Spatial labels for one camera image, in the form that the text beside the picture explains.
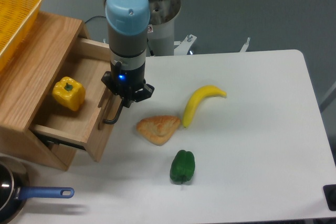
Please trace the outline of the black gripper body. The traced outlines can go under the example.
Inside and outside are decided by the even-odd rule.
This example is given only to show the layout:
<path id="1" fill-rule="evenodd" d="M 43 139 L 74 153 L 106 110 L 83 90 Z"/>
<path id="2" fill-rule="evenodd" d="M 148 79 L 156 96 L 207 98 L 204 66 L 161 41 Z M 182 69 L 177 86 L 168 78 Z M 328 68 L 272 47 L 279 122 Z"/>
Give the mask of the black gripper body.
<path id="1" fill-rule="evenodd" d="M 129 94 L 131 89 L 136 91 L 142 88 L 144 84 L 145 63 L 140 67 L 132 70 L 122 69 L 120 63 L 110 63 L 110 65 L 113 78 L 115 78 L 117 74 L 125 75 L 127 94 Z"/>

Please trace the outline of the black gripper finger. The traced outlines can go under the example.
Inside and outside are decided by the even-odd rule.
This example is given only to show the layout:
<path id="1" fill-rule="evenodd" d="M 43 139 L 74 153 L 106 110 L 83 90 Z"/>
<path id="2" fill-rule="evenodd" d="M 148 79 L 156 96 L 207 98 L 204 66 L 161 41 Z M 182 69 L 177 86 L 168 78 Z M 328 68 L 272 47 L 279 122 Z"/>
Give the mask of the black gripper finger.
<path id="1" fill-rule="evenodd" d="M 125 75 L 117 74 L 115 78 L 113 78 L 112 72 L 106 71 L 103 74 L 101 81 L 114 95 L 121 98 L 121 104 L 124 107 L 129 107 L 129 97 L 125 85 Z"/>
<path id="2" fill-rule="evenodd" d="M 131 106 L 133 102 L 138 103 L 149 99 L 154 92 L 154 86 L 144 83 L 139 90 L 130 90 L 127 98 L 127 108 Z"/>

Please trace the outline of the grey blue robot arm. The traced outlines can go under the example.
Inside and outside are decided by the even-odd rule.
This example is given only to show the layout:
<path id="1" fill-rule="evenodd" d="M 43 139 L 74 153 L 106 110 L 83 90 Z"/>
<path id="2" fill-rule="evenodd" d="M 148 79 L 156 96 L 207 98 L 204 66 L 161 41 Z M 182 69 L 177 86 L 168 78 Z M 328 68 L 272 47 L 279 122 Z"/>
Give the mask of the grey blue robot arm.
<path id="1" fill-rule="evenodd" d="M 111 70 L 102 82 L 122 99 L 122 106 L 151 97 L 144 79 L 150 4 L 167 0 L 103 0 L 108 25 Z"/>

